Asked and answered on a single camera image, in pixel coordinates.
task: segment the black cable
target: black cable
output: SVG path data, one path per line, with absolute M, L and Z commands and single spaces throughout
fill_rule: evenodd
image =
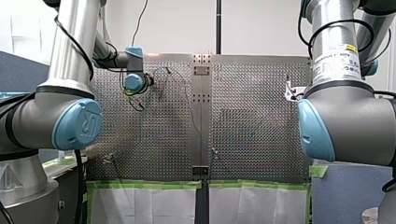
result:
M 84 172 L 83 172 L 83 165 L 82 165 L 82 158 L 81 158 L 81 151 L 75 150 L 76 154 L 76 162 L 77 162 L 77 169 L 78 169 L 78 197 L 77 197 L 77 208 L 75 212 L 75 224 L 79 224 L 81 221 L 81 213 L 82 213 L 82 198 L 84 195 Z
M 91 72 L 90 80 L 92 80 L 93 79 L 93 66 L 92 66 L 92 63 L 91 63 L 91 59 L 88 57 L 87 53 L 82 48 L 82 46 L 77 42 L 77 40 L 73 36 L 71 36 L 66 31 L 66 29 L 64 29 L 64 26 L 61 24 L 60 21 L 58 21 L 58 16 L 56 16 L 54 20 L 55 20 L 55 23 L 58 25 L 58 27 L 61 28 L 61 30 L 67 35 L 67 37 L 69 37 L 69 39 L 73 42 L 73 44 L 75 44 L 76 47 L 78 48 L 79 53 L 84 58 L 85 63 L 88 65 L 88 68 L 90 69 L 90 72 Z
M 0 114 L 0 119 L 2 119 L 3 118 L 3 116 L 6 114 L 6 113 L 8 113 L 10 110 L 12 110 L 13 108 L 15 108 L 16 106 L 18 106 L 18 105 L 20 105 L 21 103 L 23 103 L 23 102 L 25 102 L 25 101 L 27 101 L 27 100 L 30 100 L 30 99 L 33 99 L 33 98 L 35 98 L 35 92 L 32 92 L 32 93 L 30 93 L 30 94 L 25 94 L 22 98 L 20 98 L 20 97 L 14 97 L 14 98 L 12 98 L 12 101 L 11 102 L 13 102 L 14 100 L 16 100 L 16 99 L 19 99 L 18 101 L 17 101 L 17 103 L 16 104 L 14 104 L 14 105 L 12 105 L 12 106 L 9 106 L 7 109 L 5 109 L 1 114 Z
M 8 224 L 14 224 L 14 220 L 12 219 L 11 215 L 9 214 L 9 212 L 1 202 L 0 202 L 0 211 L 3 214 L 4 219 Z
M 300 16 L 298 18 L 298 36 L 300 37 L 301 41 L 303 41 L 303 43 L 305 43 L 307 46 L 309 46 L 309 43 L 303 37 L 303 32 L 301 30 L 301 22 L 303 20 L 305 6 L 306 6 L 306 0 L 303 0 L 301 3 Z
M 7 108 L 6 110 L 4 110 L 1 114 L 0 114 L 0 119 L 7 113 L 9 112 L 11 109 L 15 108 L 15 106 L 20 105 L 21 103 L 23 103 L 24 101 L 28 100 L 30 97 L 34 96 L 34 93 L 30 93 L 30 94 L 22 94 L 22 95 L 18 95 L 18 96 L 13 96 L 10 98 L 7 98 L 5 101 L 2 101 L 0 103 L 0 107 L 4 106 L 4 105 L 8 105 L 8 104 L 12 104 L 15 103 L 14 105 L 10 106 L 9 108 Z M 0 201 L 0 212 L 3 214 L 4 219 L 6 220 L 6 222 L 8 224 L 14 224 L 14 220 L 12 219 L 11 215 L 9 214 L 9 212 L 7 211 L 7 209 L 4 207 L 4 205 L 2 204 L 2 202 Z
M 106 44 L 109 45 L 111 48 L 114 49 L 114 55 L 113 55 L 113 57 L 110 58 L 110 55 L 111 55 L 111 51 L 110 51 L 110 53 L 108 53 L 107 57 L 105 57 L 104 59 L 95 59 L 95 58 L 93 58 L 93 59 L 96 60 L 96 61 L 99 61 L 99 62 L 110 62 L 110 61 L 114 61 L 114 63 L 115 63 L 115 60 L 116 60 L 117 56 L 119 56 L 119 51 L 117 50 L 117 48 L 116 48 L 114 45 L 112 45 L 112 44 L 110 44 L 110 43 L 108 43 L 108 42 L 106 42 Z
M 323 26 L 320 27 L 319 29 L 317 29 L 317 30 L 314 32 L 314 34 L 312 35 L 311 39 L 309 40 L 309 43 L 308 43 L 308 53 L 309 53 L 309 57 L 310 57 L 311 59 L 313 59 L 313 57 L 312 57 L 312 48 L 313 48 L 313 46 L 312 46 L 312 45 L 313 45 L 313 43 L 314 43 L 314 41 L 315 41 L 315 38 L 316 38 L 323 30 L 329 28 L 330 26 L 332 26 L 332 25 L 334 25 L 334 24 L 336 24 L 336 23 L 341 23 L 341 22 L 354 22 L 354 23 L 358 23 L 358 24 L 360 24 L 360 25 L 366 27 L 366 28 L 369 30 L 369 32 L 370 32 L 370 41 L 369 41 L 369 43 L 368 43 L 366 46 L 364 46 L 364 48 L 359 49 L 359 52 L 362 52 L 362 51 L 368 49 L 368 48 L 373 44 L 374 39 L 375 39 L 375 32 L 374 32 L 374 30 L 373 30 L 373 27 L 371 27 L 371 25 L 370 25 L 369 23 L 367 23 L 367 22 L 365 22 L 365 21 L 356 20 L 356 19 L 340 20 L 340 21 L 331 21 L 331 22 L 329 22 L 329 23 L 326 23 L 325 25 L 323 25 Z
M 142 105 L 140 102 L 137 102 L 138 105 L 140 106 L 140 108 L 136 108 L 136 107 L 134 106 L 134 104 L 132 104 L 131 101 L 128 101 L 128 103 L 129 103 L 129 105 L 130 105 L 135 111 L 137 111 L 137 112 L 143 112 L 143 111 L 145 111 L 145 107 L 143 107 L 143 105 Z
M 106 69 L 107 71 L 114 72 L 114 73 L 123 73 L 123 72 L 126 72 L 126 73 L 136 73 L 136 72 L 144 72 L 143 70 L 125 70 L 125 71 L 114 70 L 114 69 L 111 69 L 111 68 L 106 67 L 104 64 L 99 63 L 98 61 L 96 61 L 96 62 L 97 62 L 103 69 Z
M 392 187 L 393 185 L 396 184 L 396 179 L 392 179 L 390 180 L 388 183 L 386 183 L 384 185 L 384 187 L 382 187 L 382 191 L 384 191 L 385 193 L 389 191 L 390 187 Z
M 132 39 L 132 46 L 134 45 L 134 39 L 136 38 L 137 32 L 140 28 L 140 21 L 142 20 L 143 14 L 145 14 L 146 8 L 148 6 L 149 0 L 146 0 L 145 6 L 143 7 L 142 12 L 140 13 L 139 20 L 137 21 L 136 30 L 134 31 L 134 38 Z
M 388 96 L 393 96 L 393 98 L 396 99 L 396 92 L 391 92 L 391 91 L 374 91 L 374 94 L 377 94 L 377 95 L 388 95 Z
M 390 46 L 390 42 L 391 42 L 391 40 L 392 40 L 392 30 L 388 29 L 388 33 L 389 33 L 389 38 L 388 38 L 388 43 L 387 43 L 387 45 L 385 46 L 385 48 L 384 48 L 376 57 L 374 57 L 374 58 L 373 58 L 372 60 L 370 60 L 369 62 L 362 63 L 362 64 L 361 64 L 361 67 L 364 67 L 364 65 L 368 65 L 368 64 L 373 63 L 375 60 L 379 59 L 379 57 L 381 57 L 381 56 L 385 53 L 385 51 L 387 51 L 387 49 L 388 49 L 389 46 Z

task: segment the gray partition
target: gray partition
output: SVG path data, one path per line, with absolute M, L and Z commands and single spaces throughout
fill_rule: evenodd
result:
M 49 67 L 0 51 L 0 92 L 32 92 L 47 79 Z M 40 149 L 40 160 L 50 161 L 58 157 L 58 150 Z
M 283 96 L 286 75 L 309 82 L 307 58 L 150 54 L 145 72 L 155 85 L 137 97 L 146 109 L 136 112 L 120 74 L 96 71 L 105 119 L 89 179 L 192 180 L 192 167 L 212 166 L 209 178 L 309 181 L 297 107 Z

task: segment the metal bracket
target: metal bracket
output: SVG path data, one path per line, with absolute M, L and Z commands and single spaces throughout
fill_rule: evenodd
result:
M 209 76 L 210 67 L 209 66 L 194 66 L 195 76 Z
M 201 176 L 208 175 L 209 167 L 208 166 L 192 166 L 192 175 L 193 176 Z
M 286 76 L 285 98 L 290 102 L 298 102 L 304 96 L 306 87 L 292 87 L 289 76 Z

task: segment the blue joint cap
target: blue joint cap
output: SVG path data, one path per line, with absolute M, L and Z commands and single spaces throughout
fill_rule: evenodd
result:
M 125 89 L 127 91 L 141 91 L 143 89 L 143 78 L 135 73 L 129 74 L 125 78 Z
M 143 58 L 143 50 L 140 47 L 128 46 L 126 47 L 125 52 L 134 55 L 137 58 Z
M 370 71 L 369 73 L 367 73 L 367 77 L 368 76 L 373 76 L 376 74 L 376 71 L 378 71 L 378 60 L 375 60 L 372 64 L 372 66 L 370 67 Z
M 17 96 L 17 95 L 22 95 L 22 94 L 26 94 L 28 92 L 0 92 L 0 99 L 5 99 L 5 98 L 9 98 L 12 96 Z
M 59 150 L 83 149 L 99 134 L 102 109 L 92 99 L 81 99 L 70 105 L 55 123 L 52 144 Z
M 332 139 L 320 114 L 309 100 L 298 104 L 301 146 L 312 159 L 335 161 Z

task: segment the wire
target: wire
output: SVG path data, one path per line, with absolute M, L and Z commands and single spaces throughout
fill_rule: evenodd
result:
M 16 104 L 14 104 L 14 105 L 8 107 L 7 109 L 5 109 L 5 110 L 0 114 L 0 119 L 2 119 L 3 116 L 4 116 L 6 113 L 8 113 L 10 110 L 12 110 L 13 108 L 15 108 L 16 106 L 20 105 L 21 103 L 23 103 L 23 102 L 25 102 L 25 101 L 27 101 L 27 100 L 33 99 L 34 97 L 35 97 L 35 92 L 32 92 L 32 93 L 30 93 L 30 94 L 25 94 L 25 95 L 23 95 L 22 98 L 13 97 L 13 98 L 11 98 L 12 100 L 9 99 L 9 100 L 11 100 L 11 102 L 13 102 L 14 100 L 16 100 L 15 98 L 17 98 L 17 99 L 19 99 L 19 100 L 17 101 Z
M 58 21 L 58 16 L 55 17 L 55 23 L 58 25 L 59 28 L 69 37 L 69 39 L 76 45 L 76 47 L 79 49 L 79 53 L 81 54 L 82 58 L 84 58 L 85 63 L 88 65 L 88 68 L 90 69 L 90 81 L 93 79 L 93 66 L 91 63 L 91 59 L 88 57 L 87 53 L 84 51 L 84 48 L 77 42 L 77 40 L 71 36 L 66 29 L 64 29 L 64 26 L 61 24 L 60 21 Z
M 93 59 L 96 60 L 96 61 L 99 61 L 99 62 L 110 62 L 110 61 L 114 61 L 114 63 L 115 63 L 115 62 L 116 62 L 117 56 L 119 56 L 119 51 L 117 50 L 117 48 L 116 48 L 114 45 L 112 45 L 112 44 L 110 44 L 110 43 L 108 43 L 108 42 L 106 42 L 106 44 L 109 45 L 111 48 L 114 49 L 113 57 L 110 58 L 110 55 L 112 55 L 112 53 L 111 53 L 111 51 L 110 51 L 110 53 L 108 53 L 107 57 L 105 57 L 104 59 L 95 59 L 95 58 L 93 58 Z
M 171 70 L 173 70 L 173 71 L 174 71 L 177 75 L 179 75 L 179 77 L 183 80 L 183 84 L 184 84 L 184 85 L 183 85 L 183 86 L 184 86 L 184 94 L 185 94 L 185 96 L 186 96 L 187 104 L 189 105 L 189 109 L 190 109 L 190 113 L 191 113 L 191 119 L 192 119 L 192 126 L 194 127 L 195 131 L 196 131 L 199 135 L 201 135 L 201 133 L 198 131 L 197 126 L 195 125 L 195 121 L 194 121 L 194 116 L 193 116 L 193 113 L 192 113 L 192 108 L 191 108 L 191 103 L 190 103 L 189 95 L 187 94 L 187 82 L 186 82 L 186 79 L 184 79 L 184 77 L 183 77 L 177 70 L 175 70 L 175 69 L 173 69 L 173 68 L 165 67 L 165 69 L 168 70 L 168 71 L 170 71 L 171 74 L 173 73 Z
M 396 92 L 391 92 L 391 91 L 374 91 L 374 94 L 388 95 L 388 96 L 393 96 L 393 98 L 396 98 Z
M 143 7 L 142 12 L 140 13 L 139 20 L 137 21 L 136 30 L 134 31 L 134 38 L 132 39 L 132 46 L 134 45 L 134 39 L 136 38 L 137 32 L 140 28 L 140 21 L 142 20 L 143 14 L 145 14 L 146 8 L 148 6 L 149 0 L 146 0 L 145 6 Z
M 374 58 L 373 58 L 372 60 L 370 60 L 369 62 L 362 63 L 362 64 L 361 64 L 361 67 L 364 67 L 364 65 L 368 65 L 368 64 L 373 63 L 375 60 L 379 59 L 379 57 L 381 57 L 381 56 L 385 53 L 385 51 L 387 51 L 387 49 L 388 49 L 389 46 L 390 46 L 390 42 L 391 42 L 391 40 L 392 40 L 392 30 L 388 29 L 388 33 L 389 33 L 389 38 L 388 38 L 388 43 L 387 43 L 387 45 L 385 46 L 385 48 L 384 48 L 376 57 L 374 57 Z
M 4 216 L 4 219 L 6 220 L 6 222 L 8 224 L 14 224 L 14 220 L 12 219 L 11 215 L 9 214 L 9 212 L 7 211 L 7 209 L 4 207 L 4 205 L 2 204 L 2 202 L 0 202 L 0 211 Z
M 312 57 L 312 48 L 313 48 L 313 46 L 312 46 L 312 45 L 313 45 L 313 43 L 314 43 L 314 41 L 315 41 L 315 38 L 316 38 L 323 30 L 329 28 L 330 26 L 332 26 L 332 25 L 334 25 L 334 24 L 336 24 L 336 23 L 341 23 L 341 22 L 354 22 L 354 23 L 358 23 L 358 24 L 360 24 L 360 25 L 363 25 L 364 27 L 366 27 L 366 28 L 369 30 L 369 32 L 370 32 L 370 41 L 369 41 L 369 43 L 368 43 L 366 46 L 364 46 L 364 48 L 359 49 L 359 52 L 362 52 L 362 51 L 368 49 L 368 48 L 373 44 L 374 39 L 375 39 L 375 32 L 374 32 L 374 30 L 373 30 L 373 27 L 371 27 L 369 23 L 367 23 L 367 22 L 365 22 L 365 21 L 356 20 L 356 19 L 340 20 L 340 21 L 331 21 L 331 22 L 329 22 L 329 23 L 323 25 L 323 26 L 320 27 L 319 29 L 317 29 L 317 30 L 314 32 L 314 34 L 312 35 L 311 39 L 309 40 L 309 43 L 308 43 L 308 53 L 309 53 L 309 57 L 310 57 L 311 59 L 313 59 L 313 57 Z
M 111 69 L 111 68 L 106 67 L 104 64 L 99 63 L 98 61 L 96 61 L 96 62 L 97 62 L 100 66 L 102 66 L 103 69 L 106 69 L 106 70 L 108 70 L 108 71 L 110 71 L 110 72 L 114 72 L 114 73 L 123 73 L 123 72 L 126 72 L 126 73 L 137 73 L 137 72 L 144 72 L 143 70 L 125 70 L 125 71 L 114 70 L 114 69 Z
M 390 180 L 388 183 L 384 185 L 384 187 L 382 187 L 382 191 L 384 191 L 385 193 L 389 192 L 390 187 L 392 187 L 395 184 L 396 184 L 396 179 Z
M 305 6 L 306 6 L 306 0 L 303 0 L 301 3 L 300 16 L 298 18 L 298 36 L 300 37 L 301 41 L 303 41 L 303 43 L 305 43 L 307 46 L 309 46 L 309 43 L 303 37 L 303 32 L 301 30 L 301 22 L 303 20 Z
M 130 105 L 135 111 L 137 111 L 137 112 L 143 112 L 143 111 L 145 111 L 145 107 L 143 107 L 143 105 L 142 105 L 140 102 L 138 102 L 138 105 L 140 106 L 140 108 L 136 108 L 136 107 L 134 106 L 134 104 L 132 104 L 131 101 L 128 101 L 128 103 L 129 103 L 129 105 Z
M 84 195 L 84 172 L 82 167 L 81 151 L 75 150 L 77 169 L 78 169 L 78 197 L 77 197 L 77 208 L 75 213 L 75 224 L 79 224 L 82 213 L 82 198 Z

